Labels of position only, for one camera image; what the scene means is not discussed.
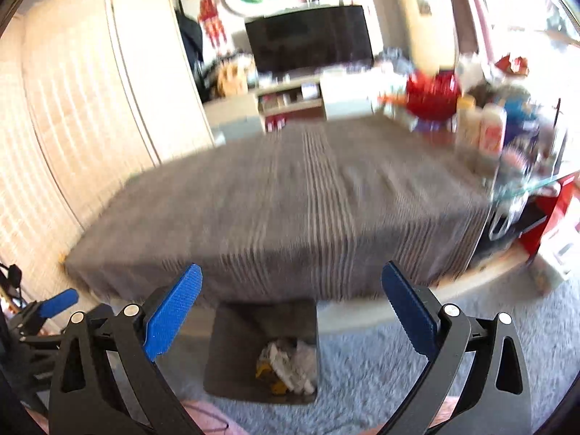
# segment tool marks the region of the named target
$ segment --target blue gripper pad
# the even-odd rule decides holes
[[[38,308],[38,316],[43,319],[50,319],[62,311],[65,311],[78,302],[76,289],[69,288],[53,298],[43,301]]]
[[[191,265],[145,324],[143,350],[153,361],[169,350],[201,291],[201,268]]]
[[[439,351],[437,324],[392,261],[383,268],[381,284],[413,348],[431,361]]]

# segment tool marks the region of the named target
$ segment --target carpet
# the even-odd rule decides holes
[[[508,312],[517,325],[532,395],[533,428],[553,412],[580,369],[580,279],[542,298],[527,271],[455,300],[468,315]],[[178,337],[158,365],[180,399],[204,399],[252,435],[355,435],[388,420],[421,373],[398,322],[320,338],[323,372],[315,404],[247,404],[207,396],[202,387],[208,341]],[[450,395],[459,395],[472,357],[467,355]]]

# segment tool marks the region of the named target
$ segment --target white bottle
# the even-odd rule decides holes
[[[508,113],[502,106],[488,103],[483,108],[479,149],[487,154],[499,157],[504,148]]]
[[[479,148],[482,110],[475,106],[472,96],[463,96],[457,100],[457,130],[455,140],[458,144]]]

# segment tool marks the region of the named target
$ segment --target television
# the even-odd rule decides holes
[[[362,6],[320,6],[246,21],[256,69],[283,75],[342,63],[372,64]]]

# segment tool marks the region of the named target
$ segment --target trash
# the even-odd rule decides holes
[[[257,360],[256,379],[268,384],[274,395],[313,394],[317,384],[316,347],[301,340],[270,342]]]

